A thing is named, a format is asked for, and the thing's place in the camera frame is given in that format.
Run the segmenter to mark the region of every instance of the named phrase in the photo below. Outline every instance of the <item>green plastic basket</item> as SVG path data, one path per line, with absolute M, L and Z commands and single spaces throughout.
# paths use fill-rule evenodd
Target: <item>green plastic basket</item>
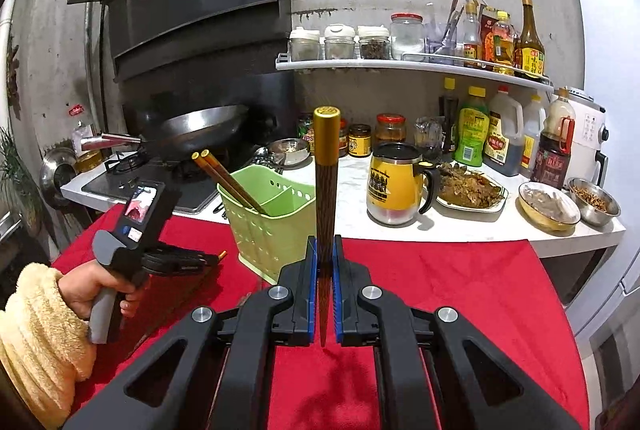
M 244 208 L 218 185 L 240 262 L 275 284 L 283 266 L 304 259 L 307 237 L 316 234 L 316 187 L 261 165 L 232 175 L 268 214 Z

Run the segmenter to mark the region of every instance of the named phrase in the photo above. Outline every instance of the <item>yellow mug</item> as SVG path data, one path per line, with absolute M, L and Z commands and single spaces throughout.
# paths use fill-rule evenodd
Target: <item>yellow mug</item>
M 420 208 L 424 178 L 427 200 Z M 367 183 L 367 211 L 395 226 L 413 220 L 431 208 L 440 191 L 440 171 L 422 161 L 422 154 L 408 143 L 383 143 L 373 151 Z

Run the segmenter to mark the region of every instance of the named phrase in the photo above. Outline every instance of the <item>green bottle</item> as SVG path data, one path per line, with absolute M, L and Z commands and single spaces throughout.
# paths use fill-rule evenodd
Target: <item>green bottle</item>
M 483 87 L 469 87 L 458 116 L 458 148 L 453 159 L 467 166 L 482 166 L 482 147 L 489 132 L 489 108 Z

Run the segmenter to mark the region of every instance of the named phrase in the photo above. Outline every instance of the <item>device screen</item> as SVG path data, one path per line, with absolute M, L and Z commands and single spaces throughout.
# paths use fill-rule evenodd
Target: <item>device screen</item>
M 142 224 L 145 220 L 151 204 L 156 198 L 158 190 L 149 186 L 139 186 L 133 192 L 127 210 L 124 212 L 125 217 Z

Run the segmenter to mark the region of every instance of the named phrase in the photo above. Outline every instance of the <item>refrigerator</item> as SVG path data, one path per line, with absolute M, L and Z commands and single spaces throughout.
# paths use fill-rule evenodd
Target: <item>refrigerator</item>
M 612 254 L 566 309 L 580 354 L 586 357 L 621 323 L 614 313 L 625 298 L 640 298 L 640 186 L 635 183 L 640 176 L 640 0 L 580 0 L 580 6 L 584 90 L 607 111 L 604 188 L 620 204 L 626 227 L 622 242 L 609 250 Z

